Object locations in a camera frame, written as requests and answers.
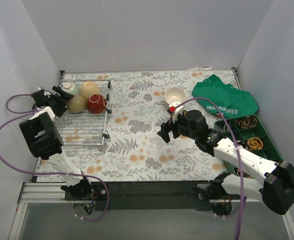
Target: green tray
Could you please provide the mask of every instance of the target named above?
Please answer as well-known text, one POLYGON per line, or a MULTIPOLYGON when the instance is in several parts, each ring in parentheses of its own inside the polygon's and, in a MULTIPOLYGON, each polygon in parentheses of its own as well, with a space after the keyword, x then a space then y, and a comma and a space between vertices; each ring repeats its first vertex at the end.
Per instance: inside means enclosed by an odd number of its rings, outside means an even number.
MULTIPOLYGON (((260 138, 263 143, 263 148, 260 150, 253 150, 251 151, 253 154, 256 154, 259 157, 264 159, 268 159, 277 163, 281 163, 283 161, 281 155, 279 154, 277 148, 275 147, 273 141, 269 137, 268 133, 266 132, 264 126, 262 125, 261 121, 256 115, 251 115, 257 119, 257 125, 250 128, 239 128, 238 125, 235 123, 236 120, 242 119, 243 117, 237 118, 230 118, 227 119, 227 122, 238 141, 247 141, 248 139, 257 137, 260 138)), ((217 130, 217 127, 223 128, 225 123, 223 120, 216 121, 214 123, 214 129, 217 130)), ((229 132, 221 132, 224 136, 228 137, 232 140, 232 135, 229 132)), ((235 169, 236 166, 230 164, 227 161, 223 161, 225 167, 229 173, 236 174, 235 169)))

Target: black base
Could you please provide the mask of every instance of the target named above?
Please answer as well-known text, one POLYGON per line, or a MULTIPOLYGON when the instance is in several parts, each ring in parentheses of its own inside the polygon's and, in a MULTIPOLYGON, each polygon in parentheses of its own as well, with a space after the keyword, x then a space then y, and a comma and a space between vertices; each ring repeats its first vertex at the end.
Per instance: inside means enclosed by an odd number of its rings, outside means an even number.
MULTIPOLYGON (((200 200, 195 190, 197 184, 208 181, 138 181, 106 182, 109 189, 109 210, 196 209, 210 211, 208 199, 200 200)), ((95 211, 103 211, 107 196, 100 182, 91 183, 96 194, 95 211)), ((81 201, 69 193, 66 201, 81 201)))

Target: sorting tray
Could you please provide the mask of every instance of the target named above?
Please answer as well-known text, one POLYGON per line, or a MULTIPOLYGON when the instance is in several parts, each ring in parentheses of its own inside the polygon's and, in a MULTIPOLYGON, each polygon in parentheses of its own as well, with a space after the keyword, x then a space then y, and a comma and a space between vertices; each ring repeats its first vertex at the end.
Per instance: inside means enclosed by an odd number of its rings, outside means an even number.
MULTIPOLYGON (((262 149, 259 150, 249 150, 253 154, 256 154, 257 156, 271 160, 277 163, 281 163, 283 161, 281 155, 279 154, 278 150, 276 149, 273 141, 267 134, 264 126, 262 125, 261 121, 256 115, 251 115, 251 117, 254 117, 257 119, 257 125, 254 127, 250 128, 240 128, 237 124, 236 121, 239 119, 242 119, 244 117, 237 117, 237 118, 230 118, 227 119, 227 122, 233 132, 233 134, 236 137, 237 141, 244 141, 246 142, 248 139, 251 138, 260 138, 260 140, 263 143, 262 149)), ((218 130, 217 127, 220 127, 221 129, 225 126, 225 123, 223 120, 216 121, 214 123, 214 129, 218 130)), ((224 136, 228 137, 229 139, 232 140, 232 135, 230 132, 221 132, 224 136)), ((226 169, 229 173, 236 174, 235 169, 237 169, 236 166, 233 166, 227 161, 223 161, 226 169)))
POLYGON ((109 104, 112 84, 109 80, 61 80, 63 82, 73 82, 81 86, 84 82, 95 82, 99 87, 99 94, 106 100, 105 111, 100 114, 92 114, 87 109, 80 113, 71 113, 68 110, 61 116, 56 117, 54 124, 64 142, 64 148, 86 147, 105 151, 105 141, 109 138, 107 130, 107 120, 112 112, 109 104))

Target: red bowl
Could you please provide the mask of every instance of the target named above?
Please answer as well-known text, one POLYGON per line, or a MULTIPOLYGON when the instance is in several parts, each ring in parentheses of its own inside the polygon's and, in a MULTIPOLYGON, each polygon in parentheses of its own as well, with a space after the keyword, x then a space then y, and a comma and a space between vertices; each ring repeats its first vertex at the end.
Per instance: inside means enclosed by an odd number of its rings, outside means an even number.
POLYGON ((93 94, 87 100, 87 109, 92 114, 100 114, 105 110, 106 99, 100 94, 93 94))

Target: white bowl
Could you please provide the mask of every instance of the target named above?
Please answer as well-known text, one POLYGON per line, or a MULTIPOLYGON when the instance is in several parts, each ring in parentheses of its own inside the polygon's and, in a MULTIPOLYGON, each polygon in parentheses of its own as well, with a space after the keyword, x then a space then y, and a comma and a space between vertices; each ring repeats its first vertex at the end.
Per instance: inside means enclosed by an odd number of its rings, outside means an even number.
POLYGON ((182 103, 186 100, 186 93, 180 87, 174 86, 165 92, 165 102, 170 105, 173 101, 182 103))

